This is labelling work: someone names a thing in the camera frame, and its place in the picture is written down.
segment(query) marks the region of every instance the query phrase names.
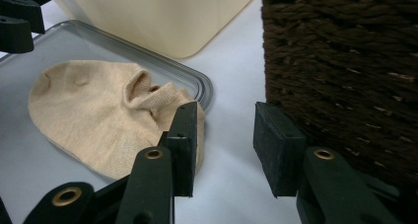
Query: white surface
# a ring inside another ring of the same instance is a hole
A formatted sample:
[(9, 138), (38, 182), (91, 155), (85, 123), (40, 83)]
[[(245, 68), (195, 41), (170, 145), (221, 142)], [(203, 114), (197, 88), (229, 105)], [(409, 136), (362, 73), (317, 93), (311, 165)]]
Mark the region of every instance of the white surface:
[[(206, 117), (203, 166), (195, 177), (193, 198), (175, 200), (176, 223), (301, 223), (295, 198), (273, 197), (252, 148), (254, 104), (265, 101), (260, 7), (261, 1), (253, 0), (201, 51), (176, 60), (206, 74), (214, 86)], [(46, 28), (66, 20), (54, 2), (42, 6), (42, 11)], [(41, 167), (8, 162), (16, 174), (12, 181), (0, 177), (0, 195), (14, 223), (22, 223), (56, 186), (83, 181), (101, 188), (110, 182), (75, 162), (42, 161)]]

